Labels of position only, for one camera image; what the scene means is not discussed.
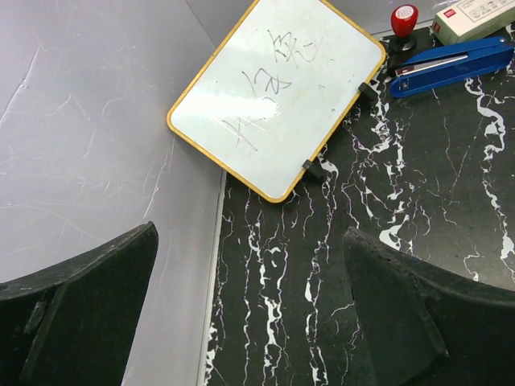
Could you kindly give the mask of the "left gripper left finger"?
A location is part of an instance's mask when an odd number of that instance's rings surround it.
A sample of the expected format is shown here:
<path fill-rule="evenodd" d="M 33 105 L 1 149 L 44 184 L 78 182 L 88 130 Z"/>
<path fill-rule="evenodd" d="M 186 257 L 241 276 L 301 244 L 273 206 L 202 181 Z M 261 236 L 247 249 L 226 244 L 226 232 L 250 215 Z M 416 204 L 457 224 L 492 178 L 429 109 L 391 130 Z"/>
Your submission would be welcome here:
<path fill-rule="evenodd" d="M 142 224 L 1 284 L 3 385 L 119 385 L 158 252 Z"/>

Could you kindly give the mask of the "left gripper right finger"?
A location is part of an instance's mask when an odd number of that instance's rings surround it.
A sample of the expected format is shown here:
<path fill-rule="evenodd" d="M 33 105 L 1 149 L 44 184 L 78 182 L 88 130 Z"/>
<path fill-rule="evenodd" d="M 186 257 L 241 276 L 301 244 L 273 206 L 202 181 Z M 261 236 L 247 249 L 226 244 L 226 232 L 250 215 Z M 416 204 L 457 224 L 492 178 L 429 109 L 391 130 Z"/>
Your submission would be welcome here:
<path fill-rule="evenodd" d="M 379 385 L 512 385 L 514 292 L 349 228 L 343 255 Z"/>

